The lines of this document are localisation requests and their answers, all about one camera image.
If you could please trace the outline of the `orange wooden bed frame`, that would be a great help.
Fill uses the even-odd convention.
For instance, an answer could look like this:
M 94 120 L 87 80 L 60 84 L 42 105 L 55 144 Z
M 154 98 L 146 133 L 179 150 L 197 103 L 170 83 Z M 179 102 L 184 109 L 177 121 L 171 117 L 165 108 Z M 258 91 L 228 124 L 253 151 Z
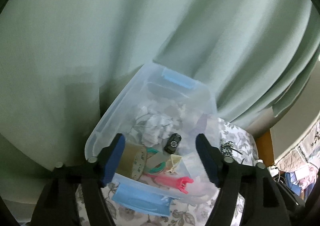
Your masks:
M 274 165 L 274 152 L 270 130 L 255 139 L 258 157 L 269 167 Z

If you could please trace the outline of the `beige quilted bedspread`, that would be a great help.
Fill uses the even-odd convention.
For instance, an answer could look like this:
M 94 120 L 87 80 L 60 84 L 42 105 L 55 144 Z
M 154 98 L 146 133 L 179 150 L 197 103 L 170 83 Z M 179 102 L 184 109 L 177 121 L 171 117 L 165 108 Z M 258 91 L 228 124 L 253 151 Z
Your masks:
M 295 172 L 306 164 L 319 169 L 319 121 L 278 160 L 276 167 L 283 172 Z

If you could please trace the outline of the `black car key fob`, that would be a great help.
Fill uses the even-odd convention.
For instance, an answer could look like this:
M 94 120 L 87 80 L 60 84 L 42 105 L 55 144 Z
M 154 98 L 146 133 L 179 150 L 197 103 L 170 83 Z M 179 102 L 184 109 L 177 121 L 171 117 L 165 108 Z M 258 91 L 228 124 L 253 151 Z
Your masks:
M 168 154 L 174 154 L 176 152 L 177 148 L 178 148 L 178 145 L 181 142 L 181 139 L 182 138 L 181 138 L 181 136 L 179 134 L 173 133 L 169 137 L 169 139 L 168 139 L 168 141 L 167 141 L 167 143 L 166 143 L 166 145 L 164 147 L 164 152 L 166 152 Z

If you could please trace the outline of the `red hair claw clip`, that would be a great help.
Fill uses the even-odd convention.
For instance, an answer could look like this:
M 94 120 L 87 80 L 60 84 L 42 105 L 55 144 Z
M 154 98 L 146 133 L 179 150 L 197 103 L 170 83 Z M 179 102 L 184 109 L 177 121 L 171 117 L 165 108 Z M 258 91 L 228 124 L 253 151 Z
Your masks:
M 204 133 L 207 128 L 209 115 L 204 113 L 202 114 L 198 121 L 196 122 L 196 126 L 194 128 L 196 133 Z

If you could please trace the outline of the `pink plastic clip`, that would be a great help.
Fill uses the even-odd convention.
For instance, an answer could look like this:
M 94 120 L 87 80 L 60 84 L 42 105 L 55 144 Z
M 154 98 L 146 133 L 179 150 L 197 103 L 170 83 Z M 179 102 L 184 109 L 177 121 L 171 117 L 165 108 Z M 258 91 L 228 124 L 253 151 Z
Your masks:
M 188 184 L 193 184 L 194 180 L 189 177 L 172 177 L 167 175 L 156 175 L 150 176 L 155 183 L 166 186 L 168 188 L 173 188 L 179 190 L 184 194 L 188 194 L 186 187 Z

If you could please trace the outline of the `white paper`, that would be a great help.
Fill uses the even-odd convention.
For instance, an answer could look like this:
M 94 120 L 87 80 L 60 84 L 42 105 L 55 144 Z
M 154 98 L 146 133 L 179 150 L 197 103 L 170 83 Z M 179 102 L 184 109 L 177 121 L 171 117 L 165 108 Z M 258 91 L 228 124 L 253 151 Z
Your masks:
M 143 106 L 135 118 L 131 132 L 137 143 L 153 147 L 169 137 L 173 126 L 170 116 Z

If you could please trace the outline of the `white bed headboard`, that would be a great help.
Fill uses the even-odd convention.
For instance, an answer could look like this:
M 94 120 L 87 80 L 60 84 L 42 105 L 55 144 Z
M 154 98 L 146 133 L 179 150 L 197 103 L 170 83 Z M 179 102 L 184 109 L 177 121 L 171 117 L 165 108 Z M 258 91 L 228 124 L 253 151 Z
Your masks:
M 304 90 L 292 105 L 278 117 L 272 109 L 265 110 L 259 118 L 245 130 L 254 139 L 270 130 L 274 163 L 288 149 L 307 133 L 319 117 L 319 62 L 316 63 Z

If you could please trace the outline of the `brown packing tape roll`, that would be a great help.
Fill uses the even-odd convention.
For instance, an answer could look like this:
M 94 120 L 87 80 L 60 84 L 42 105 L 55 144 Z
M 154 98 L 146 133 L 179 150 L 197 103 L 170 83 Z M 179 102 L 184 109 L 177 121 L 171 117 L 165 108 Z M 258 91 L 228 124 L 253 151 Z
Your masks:
M 116 173 L 132 180 L 139 180 L 147 161 L 144 145 L 126 143 Z

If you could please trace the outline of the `green curtain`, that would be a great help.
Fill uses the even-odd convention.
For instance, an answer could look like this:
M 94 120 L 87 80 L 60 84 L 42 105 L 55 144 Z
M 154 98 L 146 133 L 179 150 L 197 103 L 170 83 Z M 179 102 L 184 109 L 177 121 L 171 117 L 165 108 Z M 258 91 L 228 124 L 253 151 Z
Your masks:
M 1 0 L 1 176 L 39 182 L 155 61 L 207 84 L 220 118 L 280 114 L 315 65 L 310 0 Z

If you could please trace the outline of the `clear plastic storage bin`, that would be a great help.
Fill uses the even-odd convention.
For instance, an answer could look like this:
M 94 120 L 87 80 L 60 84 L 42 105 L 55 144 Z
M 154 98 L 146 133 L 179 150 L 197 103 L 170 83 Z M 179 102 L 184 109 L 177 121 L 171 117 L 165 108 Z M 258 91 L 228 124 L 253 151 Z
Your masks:
M 85 156 L 97 156 L 116 134 L 126 140 L 113 177 L 113 201 L 132 210 L 167 216 L 173 201 L 191 205 L 211 199 L 209 181 L 196 151 L 204 134 L 219 147 L 216 105 L 209 88 L 164 66 L 145 64 L 94 128 Z

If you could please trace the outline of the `cream hair clip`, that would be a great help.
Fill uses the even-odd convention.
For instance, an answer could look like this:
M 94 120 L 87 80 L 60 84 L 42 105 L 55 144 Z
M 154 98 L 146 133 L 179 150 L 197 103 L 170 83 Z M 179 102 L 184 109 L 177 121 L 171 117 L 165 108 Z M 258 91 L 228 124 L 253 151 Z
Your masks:
M 164 172 L 169 175 L 177 175 L 177 168 L 182 160 L 179 155 L 172 154 L 170 158 L 166 161 Z

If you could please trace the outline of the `floral white blanket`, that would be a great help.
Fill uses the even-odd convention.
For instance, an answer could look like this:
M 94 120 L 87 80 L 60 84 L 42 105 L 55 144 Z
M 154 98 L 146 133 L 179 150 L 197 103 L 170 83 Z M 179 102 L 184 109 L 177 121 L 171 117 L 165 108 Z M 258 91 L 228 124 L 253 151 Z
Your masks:
M 253 137 L 222 119 L 219 129 L 222 156 L 232 158 L 235 164 L 253 166 L 258 159 Z M 183 201 L 112 182 L 101 192 L 103 204 L 116 225 L 205 225 L 218 207 L 221 191 L 211 185 L 204 198 Z

